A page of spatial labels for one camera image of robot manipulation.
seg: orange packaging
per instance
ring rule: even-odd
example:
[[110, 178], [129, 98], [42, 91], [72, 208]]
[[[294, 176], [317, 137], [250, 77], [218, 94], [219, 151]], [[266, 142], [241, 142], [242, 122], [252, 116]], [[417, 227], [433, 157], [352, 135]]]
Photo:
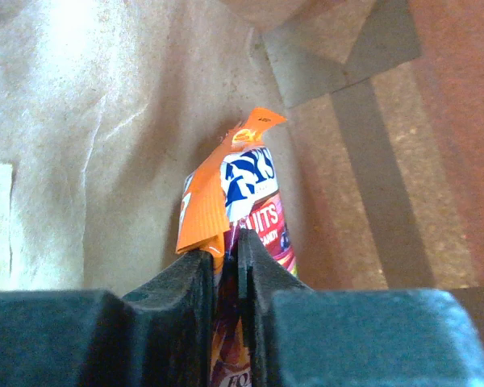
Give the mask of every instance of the orange packaging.
[[254, 229], [269, 254], [296, 275], [273, 160], [261, 139], [265, 131], [285, 121], [279, 114], [256, 108], [185, 182], [176, 252], [199, 248], [214, 258], [217, 299], [210, 386], [251, 385], [232, 257], [238, 230]]

